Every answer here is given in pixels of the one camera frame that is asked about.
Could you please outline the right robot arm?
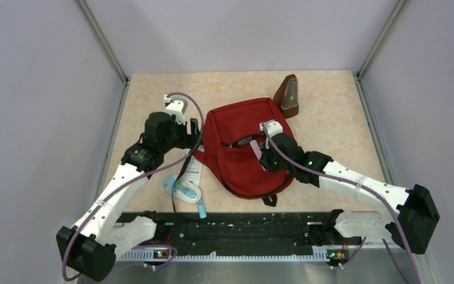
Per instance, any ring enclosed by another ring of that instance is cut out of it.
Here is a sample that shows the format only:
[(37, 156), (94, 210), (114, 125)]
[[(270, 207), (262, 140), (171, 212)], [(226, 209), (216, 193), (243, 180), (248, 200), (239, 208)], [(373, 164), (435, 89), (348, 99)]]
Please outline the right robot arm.
[(355, 172), (319, 151), (303, 151), (285, 133), (267, 137), (260, 145), (264, 170), (286, 172), (300, 183), (332, 190), (371, 208), (370, 211), (333, 210), (323, 227), (331, 244), (344, 238), (371, 237), (392, 240), (414, 254), (424, 254), (440, 220), (430, 191), (392, 185)]

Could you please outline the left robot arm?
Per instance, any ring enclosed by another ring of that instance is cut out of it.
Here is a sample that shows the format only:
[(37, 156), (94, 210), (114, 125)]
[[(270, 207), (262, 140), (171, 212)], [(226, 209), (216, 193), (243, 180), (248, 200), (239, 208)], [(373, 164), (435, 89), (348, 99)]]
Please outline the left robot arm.
[[(199, 145), (205, 120), (186, 121), (181, 115), (153, 112), (145, 120), (144, 131), (124, 153), (116, 172), (98, 199), (71, 227), (61, 227), (56, 235), (66, 282), (79, 275), (97, 282), (104, 280), (115, 262), (137, 245), (149, 241), (160, 244), (166, 237), (164, 226), (148, 217), (136, 217), (114, 228), (128, 202), (152, 177), (186, 160), (191, 152), (166, 166), (164, 156), (174, 148), (193, 150)], [(78, 275), (69, 276), (71, 268)]]

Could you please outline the blue packaged scissors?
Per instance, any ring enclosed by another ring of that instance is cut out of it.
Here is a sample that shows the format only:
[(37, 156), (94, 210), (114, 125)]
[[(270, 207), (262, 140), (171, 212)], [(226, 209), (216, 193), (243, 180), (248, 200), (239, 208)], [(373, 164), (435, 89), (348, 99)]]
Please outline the blue packaged scissors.
[(200, 188), (183, 177), (179, 179), (178, 174), (168, 175), (163, 180), (163, 190), (189, 205), (198, 203), (202, 198)]

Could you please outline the light blue marker pen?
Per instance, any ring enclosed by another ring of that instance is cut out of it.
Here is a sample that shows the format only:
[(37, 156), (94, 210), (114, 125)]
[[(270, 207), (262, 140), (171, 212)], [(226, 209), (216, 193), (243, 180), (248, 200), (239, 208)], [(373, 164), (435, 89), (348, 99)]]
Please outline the light blue marker pen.
[(206, 208), (202, 200), (198, 202), (198, 211), (200, 219), (205, 219), (207, 217)]

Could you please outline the blue round tape tin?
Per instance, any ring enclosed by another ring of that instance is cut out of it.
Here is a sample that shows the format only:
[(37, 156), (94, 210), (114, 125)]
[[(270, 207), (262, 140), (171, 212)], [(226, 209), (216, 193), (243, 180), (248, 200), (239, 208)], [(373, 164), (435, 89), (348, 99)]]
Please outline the blue round tape tin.
[(243, 138), (240, 138), (237, 142), (236, 142), (236, 145), (237, 146), (243, 146), (243, 145), (246, 145), (246, 144), (249, 144), (249, 142), (253, 139), (253, 137), (251, 135), (249, 136), (246, 136), (246, 137), (243, 137)]

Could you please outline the white paper tag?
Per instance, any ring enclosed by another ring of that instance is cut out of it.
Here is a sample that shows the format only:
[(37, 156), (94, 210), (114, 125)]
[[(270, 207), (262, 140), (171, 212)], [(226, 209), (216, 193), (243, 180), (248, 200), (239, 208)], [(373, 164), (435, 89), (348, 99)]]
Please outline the white paper tag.
[(199, 162), (193, 154), (190, 155), (190, 161), (187, 165), (186, 171), (182, 176), (188, 182), (195, 186), (200, 185), (203, 164)]

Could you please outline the pink highlighter pen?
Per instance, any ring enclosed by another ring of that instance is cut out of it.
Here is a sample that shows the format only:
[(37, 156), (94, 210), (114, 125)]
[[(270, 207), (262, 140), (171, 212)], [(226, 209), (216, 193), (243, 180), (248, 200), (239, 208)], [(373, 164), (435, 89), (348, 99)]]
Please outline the pink highlighter pen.
[(262, 151), (261, 151), (260, 146), (258, 145), (257, 141), (256, 140), (251, 140), (249, 142), (249, 145), (252, 148), (252, 151), (254, 152), (255, 157), (257, 158), (257, 160), (260, 160), (261, 157), (262, 157)]

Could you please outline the red backpack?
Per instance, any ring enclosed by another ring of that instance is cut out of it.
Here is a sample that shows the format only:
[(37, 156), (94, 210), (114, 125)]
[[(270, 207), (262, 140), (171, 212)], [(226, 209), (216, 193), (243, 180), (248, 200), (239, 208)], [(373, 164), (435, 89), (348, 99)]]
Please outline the red backpack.
[(209, 168), (231, 194), (244, 199), (262, 199), (275, 207), (277, 194), (287, 188), (293, 178), (284, 171), (266, 172), (249, 144), (236, 142), (251, 135), (262, 143), (265, 138), (260, 123), (276, 120), (284, 133), (292, 130), (271, 98), (255, 98), (215, 108), (207, 113), (203, 130), (203, 150), (194, 157)]

